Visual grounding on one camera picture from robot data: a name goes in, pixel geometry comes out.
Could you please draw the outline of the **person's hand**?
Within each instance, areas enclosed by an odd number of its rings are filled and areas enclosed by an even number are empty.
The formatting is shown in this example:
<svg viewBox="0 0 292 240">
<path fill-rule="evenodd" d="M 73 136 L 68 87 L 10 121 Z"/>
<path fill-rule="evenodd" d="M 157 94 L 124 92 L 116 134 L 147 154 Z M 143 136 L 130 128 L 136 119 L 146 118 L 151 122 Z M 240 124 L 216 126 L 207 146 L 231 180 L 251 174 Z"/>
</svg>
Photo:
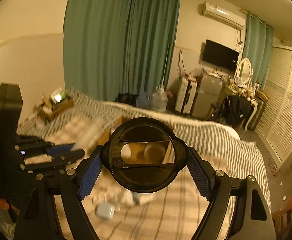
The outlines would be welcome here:
<svg viewBox="0 0 292 240">
<path fill-rule="evenodd" d="M 14 211 L 19 211 L 15 206 L 11 205 L 7 200 L 0 199 L 0 209 L 9 210 L 12 209 Z"/>
</svg>

